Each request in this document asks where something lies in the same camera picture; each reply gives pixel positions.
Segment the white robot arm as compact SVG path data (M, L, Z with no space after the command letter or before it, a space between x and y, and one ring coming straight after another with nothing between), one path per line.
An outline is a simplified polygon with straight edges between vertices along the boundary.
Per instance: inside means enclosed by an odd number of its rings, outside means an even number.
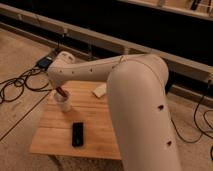
M54 88L70 80L106 83L125 171L182 171L165 90L169 71L161 57L131 54L71 63L57 56L47 74Z

